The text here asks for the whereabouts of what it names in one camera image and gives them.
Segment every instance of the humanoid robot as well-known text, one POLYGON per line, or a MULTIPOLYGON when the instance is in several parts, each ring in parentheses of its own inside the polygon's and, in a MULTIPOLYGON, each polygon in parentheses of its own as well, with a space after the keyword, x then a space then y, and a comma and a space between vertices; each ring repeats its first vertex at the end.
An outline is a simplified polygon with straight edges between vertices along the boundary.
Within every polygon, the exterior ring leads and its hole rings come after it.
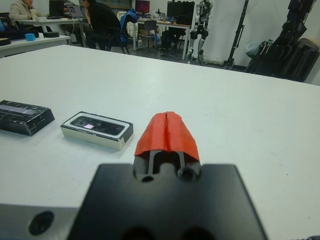
POLYGON ((196 17, 195 17, 195 25, 194 29, 190 33, 190 47, 188 51, 188 64, 193 59, 194 53, 194 44, 195 40, 198 38, 198 35, 201 35, 201 39, 198 45, 198 62, 201 66, 204 63, 204 51, 202 50, 206 38, 209 35, 208 32, 208 23, 209 23, 209 16, 211 14, 211 9, 213 7, 213 3, 209 0, 202 0, 199 4, 196 5, 196 17))

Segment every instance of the laptop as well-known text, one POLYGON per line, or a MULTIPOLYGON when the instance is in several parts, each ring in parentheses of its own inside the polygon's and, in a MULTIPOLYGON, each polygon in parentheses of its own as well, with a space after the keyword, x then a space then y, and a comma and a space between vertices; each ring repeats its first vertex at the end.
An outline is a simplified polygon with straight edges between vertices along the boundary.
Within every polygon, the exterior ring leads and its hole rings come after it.
POLYGON ((69 13, 73 19, 85 19, 86 15, 81 11, 78 5, 67 5, 69 13))
POLYGON ((49 15, 50 19, 59 19, 65 17, 65 2, 61 0, 49 1, 49 15))

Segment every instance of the black case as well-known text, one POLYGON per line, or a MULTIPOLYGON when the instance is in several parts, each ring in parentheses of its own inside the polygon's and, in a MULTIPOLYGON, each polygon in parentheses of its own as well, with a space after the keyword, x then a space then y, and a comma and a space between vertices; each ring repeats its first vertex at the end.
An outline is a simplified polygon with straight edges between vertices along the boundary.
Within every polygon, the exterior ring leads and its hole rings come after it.
POLYGON ((0 129, 33 136, 55 120, 50 108, 19 102, 0 102, 0 129))
POLYGON ((102 164, 68 240, 267 240, 234 165, 203 165, 196 181, 164 163, 141 182, 131 164, 102 164))

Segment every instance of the black box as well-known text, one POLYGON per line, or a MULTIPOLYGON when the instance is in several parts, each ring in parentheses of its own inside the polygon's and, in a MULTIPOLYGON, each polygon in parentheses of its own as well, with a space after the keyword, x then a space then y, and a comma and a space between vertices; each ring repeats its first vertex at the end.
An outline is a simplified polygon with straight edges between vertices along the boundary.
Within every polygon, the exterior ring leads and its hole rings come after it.
POLYGON ((55 120, 50 108, 14 101, 0 102, 0 129, 33 136, 55 120))

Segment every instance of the red screen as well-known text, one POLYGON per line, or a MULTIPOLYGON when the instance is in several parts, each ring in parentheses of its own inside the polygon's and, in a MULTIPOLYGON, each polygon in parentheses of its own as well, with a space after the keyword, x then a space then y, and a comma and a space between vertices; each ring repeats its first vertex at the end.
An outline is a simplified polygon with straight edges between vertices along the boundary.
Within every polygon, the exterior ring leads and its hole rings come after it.
POLYGON ((150 1, 136 0, 135 1, 135 10, 137 12, 149 13, 149 11, 150 11, 150 1))

